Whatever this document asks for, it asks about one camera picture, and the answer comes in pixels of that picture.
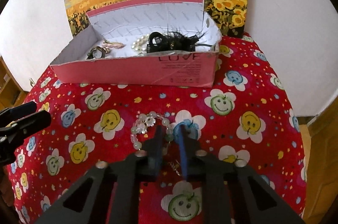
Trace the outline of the wooden shelf unit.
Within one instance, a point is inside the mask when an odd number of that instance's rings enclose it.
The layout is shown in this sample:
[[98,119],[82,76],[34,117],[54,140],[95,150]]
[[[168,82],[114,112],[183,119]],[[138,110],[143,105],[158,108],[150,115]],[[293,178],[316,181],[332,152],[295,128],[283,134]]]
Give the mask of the wooden shelf unit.
[[7,68],[3,57],[0,63],[0,107],[5,108],[16,107],[23,104],[27,92],[14,79],[13,75]]

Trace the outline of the red smiley flower cloth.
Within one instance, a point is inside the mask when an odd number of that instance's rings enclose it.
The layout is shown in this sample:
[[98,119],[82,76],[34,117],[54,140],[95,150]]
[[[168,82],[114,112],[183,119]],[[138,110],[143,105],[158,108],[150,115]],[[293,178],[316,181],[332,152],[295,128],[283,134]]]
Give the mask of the red smiley flower cloth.
[[305,154],[251,36],[224,37],[210,87],[67,83],[47,68],[40,122],[9,165],[18,223],[302,223]]

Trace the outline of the black feather hair accessory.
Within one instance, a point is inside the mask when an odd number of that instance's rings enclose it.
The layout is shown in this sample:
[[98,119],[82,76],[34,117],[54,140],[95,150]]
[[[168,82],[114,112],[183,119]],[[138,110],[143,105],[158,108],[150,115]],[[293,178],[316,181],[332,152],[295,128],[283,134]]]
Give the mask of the black feather hair accessory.
[[212,48],[213,45],[200,43],[200,39],[204,36],[193,35],[186,36],[179,31],[171,31],[168,34],[162,34],[160,32],[152,32],[148,37],[148,43],[146,47],[147,53],[155,52],[167,52],[167,51],[186,51],[194,52],[197,47]]

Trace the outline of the pink cardboard box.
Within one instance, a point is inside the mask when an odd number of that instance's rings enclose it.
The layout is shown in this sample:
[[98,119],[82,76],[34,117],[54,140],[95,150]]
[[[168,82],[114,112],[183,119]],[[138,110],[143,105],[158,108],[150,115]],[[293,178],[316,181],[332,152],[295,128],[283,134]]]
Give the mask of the pink cardboard box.
[[[204,10],[204,0],[128,0],[87,12],[89,26],[77,34],[52,61],[64,83],[147,84],[211,87],[221,32]],[[147,53],[152,32],[204,36],[194,52]],[[106,53],[103,41],[121,42],[123,49]]]

